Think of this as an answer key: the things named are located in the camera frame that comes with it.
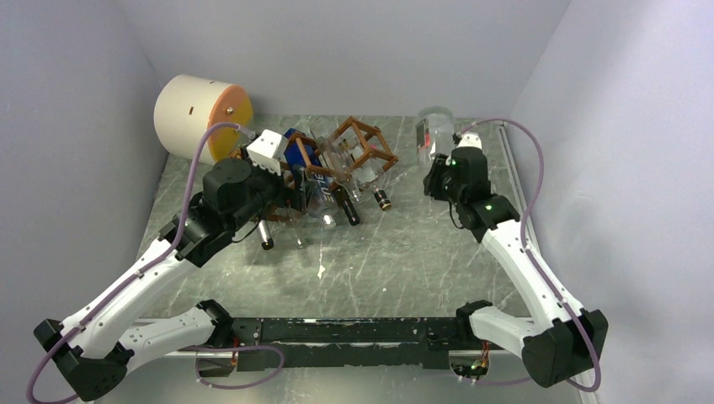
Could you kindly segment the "blue glass bottle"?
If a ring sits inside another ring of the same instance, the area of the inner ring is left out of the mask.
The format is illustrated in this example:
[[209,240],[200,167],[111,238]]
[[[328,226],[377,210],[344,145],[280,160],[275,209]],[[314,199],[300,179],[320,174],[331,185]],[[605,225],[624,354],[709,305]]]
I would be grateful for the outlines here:
[[[306,160],[296,142],[286,148],[284,156],[293,174],[297,172],[295,166],[306,167]],[[325,230],[332,229],[336,226],[334,216],[338,206],[330,191],[328,177],[320,173],[313,173],[309,178],[314,183],[315,189],[309,199],[308,214],[315,219],[319,219]]]

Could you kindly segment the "clear slim glass bottle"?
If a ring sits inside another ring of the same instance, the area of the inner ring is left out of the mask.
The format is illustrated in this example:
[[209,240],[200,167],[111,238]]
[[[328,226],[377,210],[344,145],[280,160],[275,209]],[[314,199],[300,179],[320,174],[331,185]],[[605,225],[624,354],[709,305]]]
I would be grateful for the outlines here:
[[301,229],[298,226],[297,220],[289,216],[288,221],[287,221],[287,228],[290,233],[290,235],[293,237],[295,241],[295,245],[298,249],[302,249],[306,246],[304,237],[301,234]]

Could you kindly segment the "dark green wine bottle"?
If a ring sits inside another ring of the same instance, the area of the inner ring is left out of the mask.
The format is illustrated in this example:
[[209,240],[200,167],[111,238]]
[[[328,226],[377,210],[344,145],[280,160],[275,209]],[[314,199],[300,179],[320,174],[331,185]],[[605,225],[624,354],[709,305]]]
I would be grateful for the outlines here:
[[348,223],[351,226],[357,226],[361,222],[361,219],[354,207],[349,189],[354,188],[354,182],[351,181],[345,172],[344,161],[329,144],[325,136],[319,136],[316,142],[320,151],[318,159],[322,166],[330,171],[330,174],[327,176],[330,183],[330,191],[339,208],[346,215]]

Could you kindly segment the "olive green wine bottle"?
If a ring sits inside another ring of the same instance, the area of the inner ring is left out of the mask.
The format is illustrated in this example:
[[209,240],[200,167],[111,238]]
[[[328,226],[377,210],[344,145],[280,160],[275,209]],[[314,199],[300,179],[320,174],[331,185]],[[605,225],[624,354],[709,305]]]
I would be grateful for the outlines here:
[[261,248],[264,251],[269,251],[274,247],[274,239],[269,229],[269,223],[262,219],[258,222],[258,234],[261,240]]

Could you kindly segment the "clear bottle white cap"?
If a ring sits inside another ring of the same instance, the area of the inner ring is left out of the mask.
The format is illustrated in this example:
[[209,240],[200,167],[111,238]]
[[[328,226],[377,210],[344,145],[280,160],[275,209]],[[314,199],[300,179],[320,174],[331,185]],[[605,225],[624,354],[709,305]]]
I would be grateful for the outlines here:
[[421,168],[430,168],[439,154],[450,155],[455,147],[455,126],[455,117],[446,107],[432,106],[418,112],[415,131]]

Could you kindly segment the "clear square liquor bottle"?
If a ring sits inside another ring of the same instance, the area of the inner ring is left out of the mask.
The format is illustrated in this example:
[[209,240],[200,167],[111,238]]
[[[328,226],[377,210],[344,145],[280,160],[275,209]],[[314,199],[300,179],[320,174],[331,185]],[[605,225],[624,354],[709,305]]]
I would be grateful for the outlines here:
[[[364,149],[357,139],[349,141],[342,139],[340,146],[347,152],[352,162],[357,162],[364,153]],[[353,178],[357,180],[357,184],[363,191],[369,190],[373,194],[382,211],[389,211],[392,202],[384,190],[386,174],[382,167],[379,159],[368,158],[353,171]]]

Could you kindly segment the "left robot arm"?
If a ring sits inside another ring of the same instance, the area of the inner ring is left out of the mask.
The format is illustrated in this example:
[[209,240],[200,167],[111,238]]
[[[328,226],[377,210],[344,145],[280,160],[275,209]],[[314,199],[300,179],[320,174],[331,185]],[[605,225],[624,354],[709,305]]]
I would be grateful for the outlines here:
[[202,190],[160,231],[144,255],[105,292],[72,316],[47,319],[34,331],[73,389],[93,401],[113,390],[130,372],[166,354],[197,347],[228,351],[238,346],[233,320],[214,300],[144,327],[136,320],[171,284],[187,278],[236,233],[262,220],[274,207],[303,211],[315,184],[303,167],[294,183],[253,159],[228,157],[202,178]]

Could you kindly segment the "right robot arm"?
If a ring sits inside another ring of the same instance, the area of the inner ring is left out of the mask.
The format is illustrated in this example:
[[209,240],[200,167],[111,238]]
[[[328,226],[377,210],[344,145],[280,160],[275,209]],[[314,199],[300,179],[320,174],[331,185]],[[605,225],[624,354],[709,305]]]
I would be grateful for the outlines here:
[[605,314],[587,310],[530,247],[518,211],[491,190],[482,150],[465,146],[437,155],[424,193],[456,210],[457,228],[468,230],[497,259],[530,313],[524,320],[485,300],[467,303],[456,314],[456,341],[463,348],[483,340],[498,345],[520,358],[541,387],[595,369],[609,328]]

